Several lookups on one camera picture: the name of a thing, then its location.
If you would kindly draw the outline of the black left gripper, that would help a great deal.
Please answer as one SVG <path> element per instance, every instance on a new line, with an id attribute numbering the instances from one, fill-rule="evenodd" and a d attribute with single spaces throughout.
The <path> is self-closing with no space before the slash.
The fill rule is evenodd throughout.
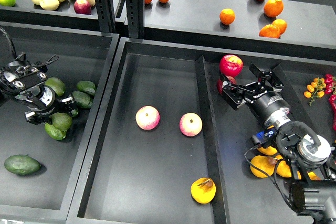
<path id="1" fill-rule="evenodd" d="M 25 112 L 25 119 L 33 125 L 45 123 L 51 115 L 61 111 L 68 113 L 71 117 L 79 114 L 72 95 L 60 100 L 49 86 L 35 86 L 28 89 L 28 107 L 30 112 Z"/>

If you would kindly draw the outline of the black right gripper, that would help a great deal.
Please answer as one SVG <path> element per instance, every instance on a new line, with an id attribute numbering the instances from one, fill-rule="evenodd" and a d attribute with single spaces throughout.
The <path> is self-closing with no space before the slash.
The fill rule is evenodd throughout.
<path id="1" fill-rule="evenodd" d="M 257 81 L 245 86 L 234 84 L 221 73 L 220 95 L 234 110 L 248 104 L 253 115 L 264 126 L 281 126 L 288 122 L 290 106 L 280 95 L 284 87 L 283 82 L 272 70 L 261 70 L 253 63 L 249 66 L 249 70 L 257 77 Z"/>

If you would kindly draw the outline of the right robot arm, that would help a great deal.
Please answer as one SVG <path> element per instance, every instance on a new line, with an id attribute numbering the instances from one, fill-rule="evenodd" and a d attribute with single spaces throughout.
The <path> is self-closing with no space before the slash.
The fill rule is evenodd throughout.
<path id="1" fill-rule="evenodd" d="M 287 165 L 289 193 L 280 194 L 288 207 L 299 216 L 311 216 L 314 223 L 335 223 L 334 146 L 305 123 L 289 118 L 290 106 L 280 94 L 284 85 L 272 70 L 254 64 L 249 70 L 257 81 L 238 85 L 220 72 L 217 89 L 231 108 L 247 105 L 265 127 L 251 137 L 253 149 L 273 147 L 280 154 L 247 159 L 251 171 L 277 186 L 277 170 Z"/>

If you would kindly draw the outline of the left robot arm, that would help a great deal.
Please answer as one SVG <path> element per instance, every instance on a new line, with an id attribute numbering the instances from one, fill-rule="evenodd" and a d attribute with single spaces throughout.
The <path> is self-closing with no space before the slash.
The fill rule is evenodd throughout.
<path id="1" fill-rule="evenodd" d="M 13 41 L 4 28 L 1 28 L 1 35 L 5 37 L 12 57 L 11 62 L 1 67 L 1 94 L 29 108 L 25 112 L 26 121 L 39 125 L 50 121 L 55 113 L 77 116 L 73 96 L 61 99 L 55 89 L 46 84 L 50 79 L 46 75 L 47 66 L 58 60 L 59 56 L 54 54 L 45 62 L 30 63 L 26 54 L 16 53 Z"/>

